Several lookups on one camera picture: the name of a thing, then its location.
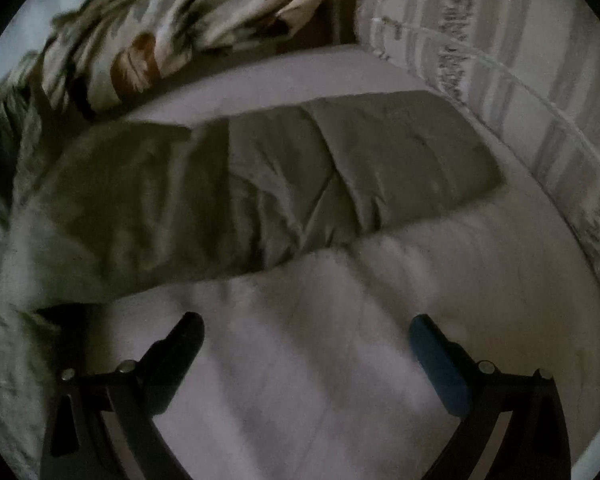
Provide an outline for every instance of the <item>striped pillow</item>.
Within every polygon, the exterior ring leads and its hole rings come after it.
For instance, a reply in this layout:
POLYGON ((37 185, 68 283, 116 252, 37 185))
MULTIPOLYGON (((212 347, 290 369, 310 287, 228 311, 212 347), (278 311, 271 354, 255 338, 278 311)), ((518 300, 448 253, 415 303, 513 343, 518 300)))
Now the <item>striped pillow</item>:
POLYGON ((356 22, 516 153, 600 277, 600 21, 584 0, 358 0, 356 22))

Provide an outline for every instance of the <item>green blanket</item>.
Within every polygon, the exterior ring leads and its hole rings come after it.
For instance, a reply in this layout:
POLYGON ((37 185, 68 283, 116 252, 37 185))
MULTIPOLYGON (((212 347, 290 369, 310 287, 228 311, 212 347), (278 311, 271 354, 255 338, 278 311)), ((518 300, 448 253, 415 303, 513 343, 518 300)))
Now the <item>green blanket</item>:
POLYGON ((501 180, 479 135, 428 92, 87 130, 12 218, 0 449, 23 476, 35 469, 56 368, 40 308, 269 269, 446 214, 501 180))

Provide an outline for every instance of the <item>bed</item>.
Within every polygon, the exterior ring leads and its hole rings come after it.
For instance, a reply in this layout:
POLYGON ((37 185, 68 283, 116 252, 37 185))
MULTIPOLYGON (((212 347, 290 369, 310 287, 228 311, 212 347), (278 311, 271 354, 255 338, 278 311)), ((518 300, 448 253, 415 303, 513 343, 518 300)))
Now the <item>bed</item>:
MULTIPOLYGON (((538 9, 565 0, 529 1, 522 28, 495 27, 489 46, 467 32, 470 16, 444 14, 454 6, 360 0, 362 46, 252 62, 126 115, 190 127, 316 98, 426 90, 454 102, 504 176, 489 196, 440 218, 255 274, 164 283, 90 309, 93 372, 140 357, 186 310, 205 318, 202 354, 155 421, 194 478, 420 478, 456 425, 406 345, 406 326, 421 312, 475 359, 512 373, 551 370, 574 462, 587 448, 600 428, 600 105, 582 116, 590 96, 600 101, 591 83, 600 26, 579 0, 566 0, 580 28, 558 24, 554 36, 597 42, 589 50, 576 42, 586 61, 571 82, 547 61, 560 59, 554 46, 525 57, 538 47, 530 40, 544 23, 538 9), (437 13, 448 22, 436 31, 437 13), (520 44, 502 57, 515 33, 520 44), (552 86, 545 79, 555 71, 562 79, 552 86), (475 92, 478 78, 486 94, 475 92), (574 90, 587 84, 589 93, 574 90), (494 112, 498 92, 509 95, 507 108, 494 112)), ((0 437, 3 453, 8 442, 0 437)), ((16 466, 23 478, 32 478, 29 466, 16 466)))

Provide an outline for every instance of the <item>floral blanket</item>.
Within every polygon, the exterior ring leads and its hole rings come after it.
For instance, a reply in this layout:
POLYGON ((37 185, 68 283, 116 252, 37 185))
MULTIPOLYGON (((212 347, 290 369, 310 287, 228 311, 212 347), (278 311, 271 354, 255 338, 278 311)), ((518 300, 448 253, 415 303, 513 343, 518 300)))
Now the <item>floral blanket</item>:
POLYGON ((290 38, 322 0, 87 0, 0 83, 0 227, 67 143, 196 53, 290 38))

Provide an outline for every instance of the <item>white bed sheet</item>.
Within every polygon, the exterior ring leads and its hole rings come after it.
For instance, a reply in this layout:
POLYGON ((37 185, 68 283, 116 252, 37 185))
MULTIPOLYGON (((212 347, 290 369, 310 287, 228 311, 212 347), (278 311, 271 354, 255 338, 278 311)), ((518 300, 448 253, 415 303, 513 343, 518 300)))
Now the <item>white bed sheet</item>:
MULTIPOLYGON (((320 96, 423 89, 356 47, 213 76, 130 117, 194 124, 320 96)), ((419 479, 451 437, 406 339, 430 314, 476 360, 558 384, 575 460, 600 427, 600 290, 538 184, 495 138, 506 185, 426 221, 230 280, 125 298, 90 318, 92 371, 139 358, 187 310, 207 337, 156 418, 199 480, 419 479)))

